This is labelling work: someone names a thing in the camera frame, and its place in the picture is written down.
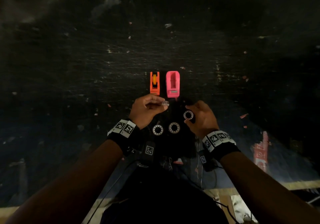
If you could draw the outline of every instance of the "black cloth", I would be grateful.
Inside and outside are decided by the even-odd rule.
[[[107,208],[101,224],[191,223],[228,224],[221,208],[201,190],[162,169],[137,168]]]

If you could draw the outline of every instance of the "person's right hand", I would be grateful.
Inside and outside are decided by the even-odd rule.
[[[194,113],[195,123],[191,123],[190,120],[185,120],[184,122],[201,140],[212,131],[219,130],[214,113],[204,101],[198,101],[194,105],[186,106],[186,109],[189,109]]]

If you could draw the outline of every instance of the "wristband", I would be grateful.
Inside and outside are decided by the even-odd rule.
[[[203,145],[209,151],[210,157],[213,157],[217,161],[231,153],[240,152],[236,146],[236,142],[230,137],[230,135],[224,131],[217,130],[207,134],[202,139]]]
[[[121,148],[123,154],[128,156],[133,148],[133,144],[141,141],[139,127],[130,121],[120,120],[109,132],[109,140],[114,141]]]

